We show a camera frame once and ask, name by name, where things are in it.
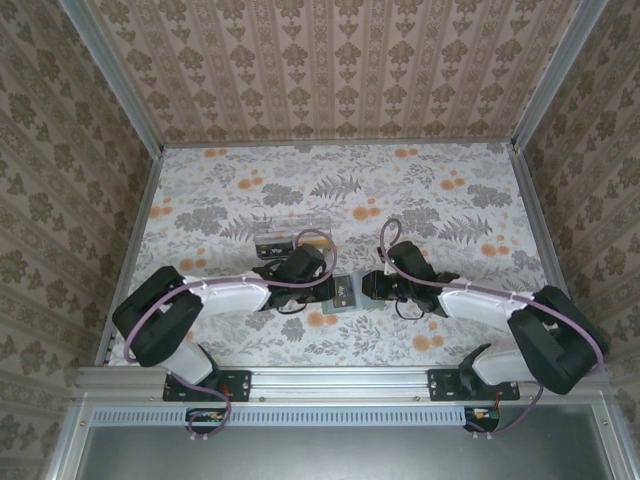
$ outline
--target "vent grille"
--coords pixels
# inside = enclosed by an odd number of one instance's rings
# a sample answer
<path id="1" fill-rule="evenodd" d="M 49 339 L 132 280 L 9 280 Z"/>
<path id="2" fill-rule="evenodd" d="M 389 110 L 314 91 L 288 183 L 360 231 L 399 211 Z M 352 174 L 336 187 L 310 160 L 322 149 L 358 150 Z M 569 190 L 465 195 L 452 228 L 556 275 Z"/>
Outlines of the vent grille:
<path id="1" fill-rule="evenodd" d="M 91 426 L 184 426 L 186 407 L 100 407 Z M 445 426 L 464 425 L 463 407 L 252 407 L 238 406 L 235 426 Z M 210 423 L 194 422 L 194 425 Z"/>

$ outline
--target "table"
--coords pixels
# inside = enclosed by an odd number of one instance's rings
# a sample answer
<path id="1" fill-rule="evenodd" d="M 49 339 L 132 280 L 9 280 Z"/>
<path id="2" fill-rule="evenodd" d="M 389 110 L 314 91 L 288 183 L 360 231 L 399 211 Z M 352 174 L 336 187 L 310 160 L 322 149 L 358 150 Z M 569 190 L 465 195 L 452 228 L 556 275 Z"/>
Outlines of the table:
<path id="1" fill-rule="evenodd" d="M 169 149 L 130 291 L 157 268 L 236 275 L 260 265 L 252 228 L 276 215 L 330 215 L 336 272 L 381 268 L 382 223 L 402 220 L 436 271 L 487 286 L 545 284 L 507 146 L 499 143 Z M 401 306 L 406 316 L 412 311 Z M 505 333 L 464 319 L 402 320 L 383 310 L 274 311 L 200 318 L 189 338 L 223 366 L 457 364 Z M 117 336 L 109 365 L 124 365 Z"/>

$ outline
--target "small box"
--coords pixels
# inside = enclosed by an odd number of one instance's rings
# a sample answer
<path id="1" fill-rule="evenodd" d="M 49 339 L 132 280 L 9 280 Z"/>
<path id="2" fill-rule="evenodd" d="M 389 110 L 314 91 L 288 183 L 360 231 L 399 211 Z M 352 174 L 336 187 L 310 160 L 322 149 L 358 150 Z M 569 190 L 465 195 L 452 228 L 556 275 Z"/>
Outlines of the small box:
<path id="1" fill-rule="evenodd" d="M 331 237 L 331 217 L 327 215 L 302 214 L 278 216 L 254 224 L 253 240 L 256 254 L 262 260 L 286 258 L 293 251 L 293 242 L 303 230 L 313 228 Z M 331 244 L 320 236 L 309 233 L 300 239 L 300 244 L 309 244 L 319 250 L 329 250 Z"/>

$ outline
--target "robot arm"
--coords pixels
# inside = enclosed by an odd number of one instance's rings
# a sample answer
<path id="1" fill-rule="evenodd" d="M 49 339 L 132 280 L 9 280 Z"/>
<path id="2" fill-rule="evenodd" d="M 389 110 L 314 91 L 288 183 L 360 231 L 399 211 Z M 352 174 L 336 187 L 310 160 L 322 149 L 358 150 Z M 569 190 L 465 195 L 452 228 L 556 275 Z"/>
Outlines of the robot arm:
<path id="1" fill-rule="evenodd" d="M 412 242 L 394 245 L 388 255 L 396 267 L 418 279 L 470 284 L 453 273 L 437 274 Z M 376 300 L 412 300 L 424 312 L 481 322 L 509 334 L 497 344 L 480 346 L 460 364 L 461 383 L 471 396 L 481 384 L 512 381 L 538 382 L 554 393 L 566 394 L 596 364 L 593 349 L 574 329 L 523 302 L 472 290 L 427 287 L 389 273 L 374 271 L 365 276 L 363 293 Z M 546 286 L 517 295 L 569 317 L 607 352 L 599 332 L 558 288 Z"/>
<path id="2" fill-rule="evenodd" d="M 468 283 L 449 272 L 437 274 L 411 242 L 394 245 L 391 261 L 403 272 L 440 284 Z M 311 245 L 296 248 L 286 260 L 254 268 L 244 278 L 275 282 L 308 283 L 326 268 L 323 255 Z M 181 276 L 173 267 L 162 267 L 142 284 L 113 315 L 113 322 L 128 338 L 142 315 L 173 289 L 197 281 Z M 568 393 L 596 363 L 591 346 L 572 328 L 556 324 L 550 315 L 512 298 L 459 289 L 433 288 L 411 282 L 397 274 L 374 271 L 363 278 L 362 291 L 375 300 L 414 301 L 424 312 L 443 317 L 465 318 L 509 333 L 498 344 L 481 345 L 459 367 L 462 385 L 473 396 L 481 384 L 536 381 L 552 392 Z M 202 282 L 175 295 L 153 313 L 131 344 L 141 366 L 162 366 L 191 384 L 215 388 L 220 372 L 213 359 L 186 339 L 197 318 L 227 312 L 254 312 L 282 308 L 290 301 L 299 304 L 322 302 L 335 294 L 332 277 L 310 288 L 266 286 L 255 283 L 218 281 L 215 287 Z M 519 293 L 560 312 L 579 324 L 597 342 L 603 353 L 607 346 L 600 334 L 557 288 L 544 287 L 536 293 Z"/>
<path id="3" fill-rule="evenodd" d="M 303 244 L 285 260 L 271 262 L 241 275 L 243 279 L 272 280 L 302 284 L 322 275 L 326 263 L 315 247 Z M 127 338 L 142 315 L 171 290 L 198 281 L 183 277 L 173 267 L 158 269 L 114 312 L 113 323 Z M 238 277 L 215 286 L 191 288 L 174 296 L 147 321 L 131 344 L 136 360 L 143 367 L 161 366 L 193 385 L 215 388 L 219 369 L 200 346 L 187 340 L 187 333 L 199 319 L 228 312 L 256 312 L 282 308 L 288 302 L 322 302 L 334 296 L 333 277 L 310 288 L 287 288 L 238 282 Z"/>

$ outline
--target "wall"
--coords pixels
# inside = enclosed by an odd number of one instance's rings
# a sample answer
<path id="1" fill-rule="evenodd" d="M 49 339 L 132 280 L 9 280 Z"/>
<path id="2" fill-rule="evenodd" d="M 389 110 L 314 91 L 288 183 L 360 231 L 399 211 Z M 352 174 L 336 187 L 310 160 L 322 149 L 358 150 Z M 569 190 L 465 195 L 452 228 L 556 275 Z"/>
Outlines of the wall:
<path id="1" fill-rule="evenodd" d="M 88 0 L 165 143 L 509 137 L 578 0 Z"/>
<path id="2" fill-rule="evenodd" d="M 93 361 L 150 160 L 55 0 L 0 2 L 0 477 L 37 478 Z"/>
<path id="3" fill-rule="evenodd" d="M 525 155 L 573 298 L 640 440 L 640 2 L 610 0 Z"/>

